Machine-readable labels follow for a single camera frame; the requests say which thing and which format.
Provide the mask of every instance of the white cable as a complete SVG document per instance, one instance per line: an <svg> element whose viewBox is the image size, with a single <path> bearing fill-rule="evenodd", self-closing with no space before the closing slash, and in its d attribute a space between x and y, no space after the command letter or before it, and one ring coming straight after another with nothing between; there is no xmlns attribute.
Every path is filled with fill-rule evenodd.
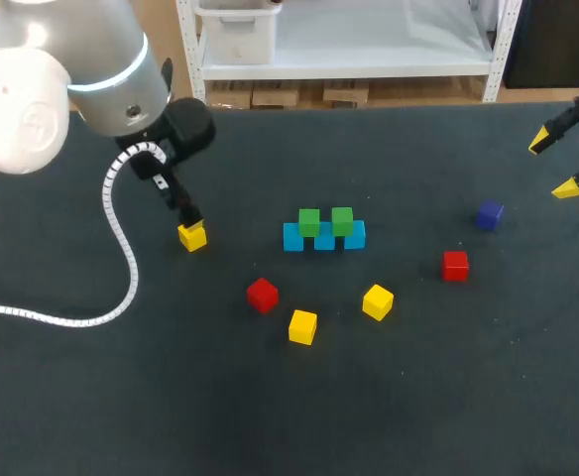
<svg viewBox="0 0 579 476"><path fill-rule="evenodd" d="M127 259L127 264L129 265L131 281L127 295L124 297L122 302L120 302L115 309L107 312L106 314L90 319L67 319L64 317L41 314L40 312L35 312L33 310L19 309L17 307L8 307L4 305L0 305L0 314L23 317L26 319L37 320L38 322L43 322L45 324L59 325L61 327L84 328L106 324L107 322L112 321L117 316L122 314L127 309L127 307L131 305L131 302L133 302L133 298L138 291L140 274L138 272L138 264L135 260L135 255L133 254L131 245L129 245L127 237L124 235L122 228L120 228L118 218L115 216L113 203L111 202L111 190L113 188L113 181L117 177L118 172L120 172L120 169L122 169L122 166L124 166L124 164L126 164L133 156L136 156L141 152L150 152L162 164L164 164L167 160L167 155L162 149L160 149L160 147L150 142L141 142L135 146L131 146L129 149L118 156L113 164L111 164L106 178L104 179L104 185L102 186L102 205L104 206L104 213L107 216L107 220L109 220L109 225L113 230L113 234L118 239L120 247L122 248L122 252Z"/></svg>

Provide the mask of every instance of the black cabinet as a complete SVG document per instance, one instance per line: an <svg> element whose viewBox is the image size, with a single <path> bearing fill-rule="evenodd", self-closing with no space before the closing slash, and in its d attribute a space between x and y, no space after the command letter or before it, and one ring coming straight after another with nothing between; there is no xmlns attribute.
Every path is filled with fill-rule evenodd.
<svg viewBox="0 0 579 476"><path fill-rule="evenodd" d="M506 87L579 87L579 0L523 0Z"/></svg>

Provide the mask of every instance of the cube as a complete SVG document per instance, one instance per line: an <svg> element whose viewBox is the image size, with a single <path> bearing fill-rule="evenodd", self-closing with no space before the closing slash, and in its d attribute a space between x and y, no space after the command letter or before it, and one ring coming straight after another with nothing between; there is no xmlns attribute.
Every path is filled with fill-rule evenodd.
<svg viewBox="0 0 579 476"><path fill-rule="evenodd" d="M465 251L446 251L443 262L443 278L447 282L466 282L470 272L468 254Z"/></svg>
<svg viewBox="0 0 579 476"><path fill-rule="evenodd" d="M353 222L353 234L345 236L345 250L363 250L367 241L365 222L356 220Z"/></svg>
<svg viewBox="0 0 579 476"><path fill-rule="evenodd" d="M298 234L298 223L283 224L283 249L285 251L303 251L304 240Z"/></svg>
<svg viewBox="0 0 579 476"><path fill-rule="evenodd" d="M475 223L482 230L495 231L501 221L503 213L503 205L495 201L486 201L481 205L481 208L479 208Z"/></svg>
<svg viewBox="0 0 579 476"><path fill-rule="evenodd" d="M320 223L320 235L313 239L313 249L316 251L334 251L336 249L336 238L331 232L331 222Z"/></svg>
<svg viewBox="0 0 579 476"><path fill-rule="evenodd" d="M333 236L353 235L353 209L351 207L334 207L331 209Z"/></svg>
<svg viewBox="0 0 579 476"><path fill-rule="evenodd" d="M320 210L302 208L298 211L298 233L302 238L315 238L320 234Z"/></svg>
<svg viewBox="0 0 579 476"><path fill-rule="evenodd" d="M295 310L289 323L289 340L298 344L311 345L316 333L316 320L316 314Z"/></svg>
<svg viewBox="0 0 579 476"><path fill-rule="evenodd" d="M393 307L393 293L379 285L373 285L362 301L363 312L374 319L381 321Z"/></svg>
<svg viewBox="0 0 579 476"><path fill-rule="evenodd" d="M180 225L177 231L179 232L179 241L190 253L208 244L203 225L194 225L191 228Z"/></svg>
<svg viewBox="0 0 579 476"><path fill-rule="evenodd" d="M265 278L259 278L246 291L248 302L261 314L269 312L279 303L279 290Z"/></svg>

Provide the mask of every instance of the white storage bin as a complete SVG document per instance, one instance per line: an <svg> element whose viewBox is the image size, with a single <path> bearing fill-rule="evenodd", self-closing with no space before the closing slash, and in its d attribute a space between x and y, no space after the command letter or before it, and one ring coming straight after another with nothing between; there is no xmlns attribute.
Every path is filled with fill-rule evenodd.
<svg viewBox="0 0 579 476"><path fill-rule="evenodd" d="M268 0L199 0L206 54L217 64L266 64L277 45L281 4Z"/></svg>

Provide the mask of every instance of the green block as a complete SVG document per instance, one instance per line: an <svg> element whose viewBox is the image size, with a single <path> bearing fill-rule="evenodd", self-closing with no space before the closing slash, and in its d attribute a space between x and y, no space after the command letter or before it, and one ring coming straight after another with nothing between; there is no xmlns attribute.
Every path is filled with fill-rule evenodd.
<svg viewBox="0 0 579 476"><path fill-rule="evenodd" d="M320 235L320 210L301 208L298 211L298 234L303 238Z"/></svg>
<svg viewBox="0 0 579 476"><path fill-rule="evenodd" d="M331 209L333 236L353 235L353 210L350 206L338 206Z"/></svg>

